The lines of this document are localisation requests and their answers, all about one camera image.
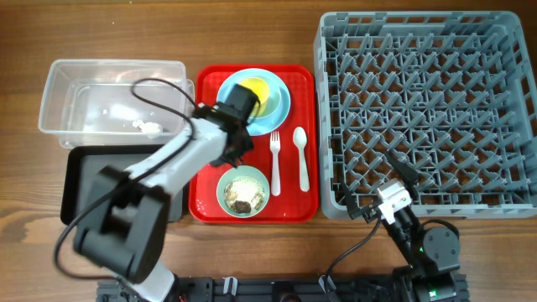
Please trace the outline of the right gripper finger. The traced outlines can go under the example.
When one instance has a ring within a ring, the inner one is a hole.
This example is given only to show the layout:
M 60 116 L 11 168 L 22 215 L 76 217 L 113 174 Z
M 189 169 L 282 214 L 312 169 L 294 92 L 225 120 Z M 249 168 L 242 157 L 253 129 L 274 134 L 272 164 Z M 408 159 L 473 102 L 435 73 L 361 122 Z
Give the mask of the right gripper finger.
M 347 214 L 352 220 L 357 219 L 362 215 L 362 210 L 355 196 L 351 193 L 345 183 L 341 184 L 341 190 L 344 195 L 343 200 L 345 201 L 347 207 Z
M 411 197 L 418 197 L 419 194 L 415 188 L 419 180 L 419 174 L 408 163 L 398 160 L 393 151 L 385 153 L 388 163 L 393 167 L 399 178 L 404 184 L 404 188 L 409 192 Z

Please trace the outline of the white tissue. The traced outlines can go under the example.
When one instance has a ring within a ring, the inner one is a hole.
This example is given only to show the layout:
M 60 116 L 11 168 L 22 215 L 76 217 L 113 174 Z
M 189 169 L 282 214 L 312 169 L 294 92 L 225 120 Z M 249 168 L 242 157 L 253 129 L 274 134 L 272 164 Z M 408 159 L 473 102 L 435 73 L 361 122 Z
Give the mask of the white tissue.
M 142 133 L 148 135 L 157 135 L 158 133 L 163 132 L 163 128 L 160 124 L 156 122 L 144 122 L 143 120 L 135 120 L 132 122 L 132 125 L 140 130 Z

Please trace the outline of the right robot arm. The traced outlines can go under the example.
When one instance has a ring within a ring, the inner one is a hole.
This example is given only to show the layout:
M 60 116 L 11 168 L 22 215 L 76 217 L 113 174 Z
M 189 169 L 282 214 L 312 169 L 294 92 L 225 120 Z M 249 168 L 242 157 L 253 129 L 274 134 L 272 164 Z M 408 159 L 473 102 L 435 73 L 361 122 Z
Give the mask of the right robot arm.
M 345 251 L 337 261 L 356 251 L 383 227 L 407 265 L 393 272 L 394 292 L 401 301 L 455 301 L 457 299 L 455 271 L 460 268 L 460 232 L 447 221 L 430 219 L 420 222 L 411 209 L 418 197 L 415 186 L 419 174 L 409 164 L 399 161 L 394 153 L 385 154 L 398 177 L 380 185 L 377 199 L 360 206 L 343 184 L 341 189 L 351 219 L 359 217 L 374 221 L 369 235 Z

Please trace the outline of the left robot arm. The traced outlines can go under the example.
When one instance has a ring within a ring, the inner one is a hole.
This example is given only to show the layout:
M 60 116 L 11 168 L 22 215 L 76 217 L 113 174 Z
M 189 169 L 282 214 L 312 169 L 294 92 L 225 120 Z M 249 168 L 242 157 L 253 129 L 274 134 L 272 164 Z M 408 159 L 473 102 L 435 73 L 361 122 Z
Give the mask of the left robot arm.
M 179 279 L 159 260 L 175 195 L 207 164 L 231 164 L 252 149 L 252 105 L 197 107 L 186 127 L 145 160 L 97 175 L 90 204 L 68 225 L 73 249 L 143 301 L 177 301 Z

